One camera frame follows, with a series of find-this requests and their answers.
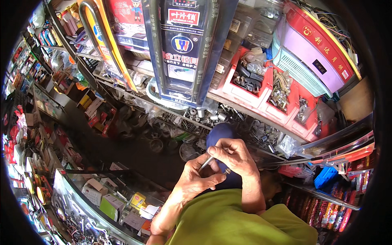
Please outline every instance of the red plastic bin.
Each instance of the red plastic bin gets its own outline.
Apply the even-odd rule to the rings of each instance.
[[[272,91],[272,83],[270,82],[269,79],[266,79],[266,77],[272,76],[272,69],[268,69],[265,72],[264,80],[261,83],[261,89],[260,89],[258,95],[255,95],[255,94],[241,88],[240,86],[236,85],[235,83],[231,82],[231,79],[233,78],[233,75],[234,75],[234,71],[237,68],[238,61],[248,51],[249,51],[249,49],[246,49],[242,46],[240,46],[240,48],[238,49],[237,54],[233,57],[233,59],[231,61],[232,67],[231,67],[231,70],[226,78],[225,84],[223,85],[222,91],[236,97],[237,99],[239,99],[239,100],[241,100],[241,101],[243,101],[243,102],[245,102],[255,108],[258,108],[260,106],[260,104],[267,101],[267,99]]]
[[[261,110],[263,113],[266,115],[272,117],[273,119],[279,121],[282,125],[286,125],[288,122],[294,120],[294,117],[298,114],[299,112],[299,95],[298,95],[298,83],[297,81],[293,81],[290,87],[290,95],[287,97],[287,100],[289,101],[290,104],[287,105],[287,112],[284,113],[283,111],[279,110],[276,108],[273,104],[269,103],[267,101],[268,97],[272,93],[272,88],[273,88],[273,74],[274,74],[274,69],[276,69],[278,72],[282,72],[283,70],[279,69],[278,67],[274,66],[272,62],[267,62],[266,66],[271,67],[267,70],[270,71],[269,73],[265,73],[263,83],[269,83],[269,91],[267,93],[267,98],[263,103],[261,103],[259,110]]]
[[[315,98],[306,88],[298,83],[298,93],[304,99],[308,101],[308,107],[313,110],[316,106],[318,98]],[[313,142],[317,140],[317,136],[313,134],[313,131],[317,128],[317,110],[314,110],[312,114],[306,120],[305,125],[300,124],[295,119],[288,123],[288,128],[302,138]]]

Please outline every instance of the hand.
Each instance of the hand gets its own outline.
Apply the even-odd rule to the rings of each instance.
[[[215,159],[222,161],[243,179],[260,176],[256,163],[249,154],[245,142],[241,139],[221,138],[207,152]]]
[[[200,177],[198,170],[208,157],[208,154],[203,154],[185,164],[180,180],[172,191],[172,198],[188,202],[208,188],[214,190],[216,184],[226,179],[226,175],[222,173],[213,174],[207,178]]]

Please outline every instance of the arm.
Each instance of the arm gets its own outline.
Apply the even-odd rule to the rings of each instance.
[[[213,189],[216,184],[226,179],[226,175],[222,173],[213,174],[208,178],[200,177],[198,169],[208,157],[208,154],[203,154],[185,164],[180,180],[163,205],[161,212],[152,220],[148,245],[165,244],[184,206],[198,194],[208,188]]]
[[[242,210],[257,215],[265,212],[260,173],[244,141],[222,138],[208,148],[208,153],[242,177]]]

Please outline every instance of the yellow box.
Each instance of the yellow box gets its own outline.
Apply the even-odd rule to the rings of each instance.
[[[132,196],[131,204],[133,204],[137,209],[140,209],[146,200],[146,197],[140,194],[139,192],[136,192]]]
[[[92,103],[93,103],[93,100],[90,98],[82,106],[84,109],[87,109]]]
[[[86,102],[87,102],[87,100],[89,99],[90,97],[87,95],[87,94],[85,94],[84,96],[83,96],[83,98],[80,100],[80,104],[81,105],[84,105]]]

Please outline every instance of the brand logo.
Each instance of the brand logo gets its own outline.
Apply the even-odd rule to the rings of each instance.
[[[173,48],[181,54],[189,53],[193,49],[192,41],[186,36],[175,36],[171,43]]]
[[[95,36],[98,38],[98,40],[100,40],[101,42],[103,42],[103,41],[102,41],[101,34],[98,32],[98,28],[97,28],[96,25],[93,27],[93,29],[94,29],[94,34],[95,34]]]

